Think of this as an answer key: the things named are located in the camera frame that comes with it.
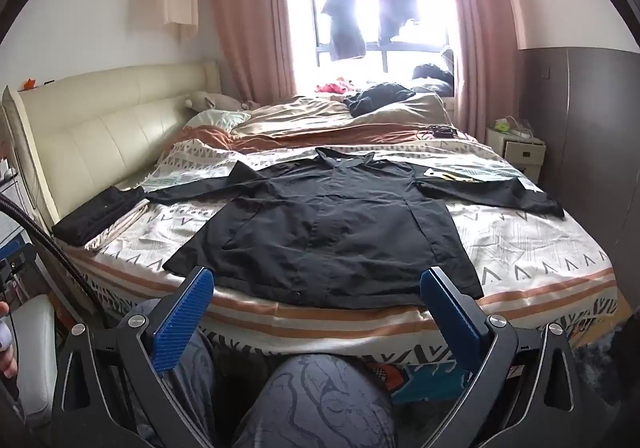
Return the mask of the person's left hand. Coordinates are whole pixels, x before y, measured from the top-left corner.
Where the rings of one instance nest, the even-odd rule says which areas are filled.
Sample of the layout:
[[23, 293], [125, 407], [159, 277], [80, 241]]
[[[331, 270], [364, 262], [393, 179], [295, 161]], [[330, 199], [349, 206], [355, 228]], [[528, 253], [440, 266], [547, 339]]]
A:
[[0, 302], [0, 369], [2, 376], [7, 379], [15, 378], [17, 375], [17, 359], [13, 346], [13, 335], [6, 324], [9, 316], [10, 306], [6, 302]]

